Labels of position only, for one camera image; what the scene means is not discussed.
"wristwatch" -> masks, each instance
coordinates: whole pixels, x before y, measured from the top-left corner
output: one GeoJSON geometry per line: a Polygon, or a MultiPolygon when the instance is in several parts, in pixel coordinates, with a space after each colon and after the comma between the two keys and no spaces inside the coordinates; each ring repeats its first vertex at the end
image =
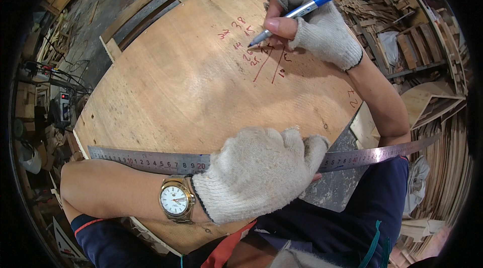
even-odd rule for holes
{"type": "Polygon", "coordinates": [[[191,215],[196,199],[191,194],[186,177],[171,175],[163,181],[159,192],[159,203],[166,217],[179,224],[192,224],[191,215]]]}

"person's left hand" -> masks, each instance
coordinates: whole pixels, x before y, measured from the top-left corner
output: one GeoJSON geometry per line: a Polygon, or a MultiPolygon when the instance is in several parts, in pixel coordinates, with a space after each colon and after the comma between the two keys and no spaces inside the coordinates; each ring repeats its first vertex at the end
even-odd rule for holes
{"type": "Polygon", "coordinates": [[[327,138],[303,140],[296,128],[246,127],[211,155],[206,173],[193,176],[193,189],[215,223],[255,218],[297,198],[328,148],[327,138]]]}

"metal ruler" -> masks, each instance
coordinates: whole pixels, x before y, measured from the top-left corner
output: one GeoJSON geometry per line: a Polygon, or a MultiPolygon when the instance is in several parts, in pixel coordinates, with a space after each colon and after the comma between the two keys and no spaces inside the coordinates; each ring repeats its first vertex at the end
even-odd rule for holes
{"type": "MultiPolygon", "coordinates": [[[[440,135],[437,134],[418,141],[375,149],[331,151],[326,153],[319,172],[359,168],[383,162],[396,156],[407,156],[435,143],[440,135]]],[[[204,172],[210,167],[210,155],[206,154],[118,150],[90,145],[88,145],[88,150],[91,159],[116,161],[138,170],[156,174],[196,174],[204,172]]]]}

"watch face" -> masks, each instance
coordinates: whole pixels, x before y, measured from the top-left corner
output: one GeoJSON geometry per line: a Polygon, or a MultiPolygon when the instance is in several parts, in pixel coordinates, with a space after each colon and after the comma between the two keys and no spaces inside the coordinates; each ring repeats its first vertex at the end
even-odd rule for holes
{"type": "Polygon", "coordinates": [[[179,215],[188,208],[188,199],[184,192],[175,186],[168,186],[163,189],[160,202],[164,210],[172,215],[179,215]]]}

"teal drawstring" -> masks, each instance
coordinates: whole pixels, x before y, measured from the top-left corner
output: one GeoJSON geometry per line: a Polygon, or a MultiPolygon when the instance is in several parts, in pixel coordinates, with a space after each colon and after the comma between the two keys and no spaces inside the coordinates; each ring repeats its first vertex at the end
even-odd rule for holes
{"type": "Polygon", "coordinates": [[[359,265],[359,268],[366,268],[367,264],[369,264],[369,261],[371,260],[374,251],[376,251],[377,247],[377,242],[379,241],[379,235],[381,232],[379,231],[379,225],[381,224],[381,221],[377,220],[376,221],[376,235],[372,239],[371,246],[369,247],[369,250],[366,253],[366,256],[362,260],[361,264],[359,265]]]}
{"type": "Polygon", "coordinates": [[[391,239],[389,237],[384,239],[383,245],[383,258],[381,259],[381,264],[379,268],[387,268],[389,263],[389,254],[391,253],[391,239]]]}

